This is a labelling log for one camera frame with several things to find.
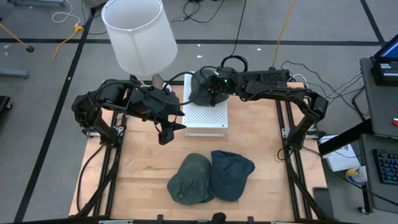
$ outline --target keyboard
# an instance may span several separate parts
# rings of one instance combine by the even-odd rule
[[[290,73],[288,70],[239,72],[239,77],[261,83],[275,83],[286,82],[290,78]]]
[[[398,151],[373,149],[380,181],[398,185]]]

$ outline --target white lampshade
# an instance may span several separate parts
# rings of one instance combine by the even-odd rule
[[[110,0],[102,10],[120,67],[131,75],[154,75],[177,55],[177,43],[161,0]]]

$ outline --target wooden platform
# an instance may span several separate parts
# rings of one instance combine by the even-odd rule
[[[183,86],[173,88],[182,99]],[[303,114],[295,105],[292,105],[292,109],[297,124]],[[111,115],[112,112],[107,111],[103,117],[110,122]],[[230,97],[228,120],[228,135],[224,138],[185,137],[182,131],[177,131],[172,142],[161,146],[157,142],[157,131],[153,123],[129,118],[111,218],[155,220],[158,214],[163,214],[165,220],[211,220],[214,213],[223,212],[227,220],[231,221],[244,221],[248,216],[253,216],[255,221],[294,220],[285,163],[276,158],[282,141],[275,101],[244,103],[238,97]],[[97,150],[98,142],[98,138],[88,140],[83,164]],[[306,140],[305,146],[318,150],[314,140]],[[189,153],[196,152],[211,160],[210,152],[213,150],[242,154],[256,165],[242,197],[232,203],[217,198],[197,205],[174,202],[166,185],[184,158]],[[313,187],[326,187],[320,158],[305,150],[300,153],[308,191],[312,194]],[[84,206],[98,186],[103,155],[104,149],[86,169],[82,180],[81,206]],[[302,196],[298,190],[297,192],[297,198],[301,201]],[[103,205],[107,195],[107,192],[103,195]],[[76,194],[70,214],[77,212],[75,199]],[[304,217],[301,203],[300,206],[300,213]]]

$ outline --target white pegboard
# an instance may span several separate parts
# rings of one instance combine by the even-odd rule
[[[184,77],[184,102],[191,94],[191,75]],[[228,100],[216,106],[198,106],[194,103],[183,106],[182,124],[188,128],[228,128]]]

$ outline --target concrete floor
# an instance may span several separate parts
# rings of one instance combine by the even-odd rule
[[[80,0],[70,1],[74,15],[83,19]],[[182,16],[185,2],[186,0],[164,0],[169,20]],[[178,45],[177,58],[162,74],[171,77],[181,71],[219,65],[233,50],[234,46],[230,42],[222,40],[236,38],[243,2],[226,0],[217,16],[207,24],[193,21],[171,23],[175,38],[188,44]],[[359,59],[370,57],[380,49],[379,40],[361,2],[365,1],[297,1],[283,36],[283,40],[293,42],[281,45],[277,66],[285,60],[304,63],[335,88],[359,74]],[[209,18],[219,3],[204,0],[197,18]],[[384,40],[393,38],[398,33],[398,2],[366,0],[366,3]],[[275,40],[289,5],[288,0],[248,1],[239,39],[272,40],[262,45],[248,41],[237,46],[235,54],[247,58],[250,70],[266,70],[271,65]],[[20,38],[40,39],[36,41],[43,44],[31,45],[41,55],[52,55],[55,50],[56,44],[46,44],[48,39],[66,39],[73,32],[76,23],[74,18],[69,18],[62,24],[51,21],[52,14],[57,11],[68,12],[68,4],[66,8],[61,8],[56,4],[24,2],[21,6],[13,6],[6,1],[0,2],[2,23]],[[84,12],[88,17],[89,10],[84,9]],[[104,25],[101,18],[94,19],[90,32],[102,31]],[[14,104],[13,110],[1,120],[0,125],[0,223],[14,221],[80,37],[81,34],[78,34],[73,44],[62,46],[55,60],[45,60],[26,52],[20,44],[6,42],[4,39],[10,37],[0,29],[0,67],[30,71],[28,80],[0,78],[0,94],[10,96]],[[89,35],[88,40],[92,39],[109,37],[107,34]],[[204,44],[203,40],[214,40],[219,44]],[[237,70],[242,69],[239,62],[228,63]],[[285,68],[292,73],[304,75],[310,83],[321,85],[326,93],[332,92],[315,74],[301,66],[286,64]],[[86,144],[70,110],[72,101],[79,94],[95,90],[104,79],[111,77],[127,78],[114,57],[111,45],[93,42],[85,44],[65,103],[61,105],[62,111],[24,221],[68,216]],[[360,80],[348,91],[360,88],[362,84]],[[322,92],[315,86],[312,89]],[[352,95],[347,95],[346,99],[350,102],[351,97]],[[358,103],[363,111],[368,110],[364,94],[360,95]],[[360,121],[358,115],[338,99],[329,107],[326,118],[318,127],[337,134]],[[369,216],[360,214],[356,207],[363,205],[361,191],[327,172],[326,179],[337,219],[357,223],[396,223],[396,214],[380,211]]]

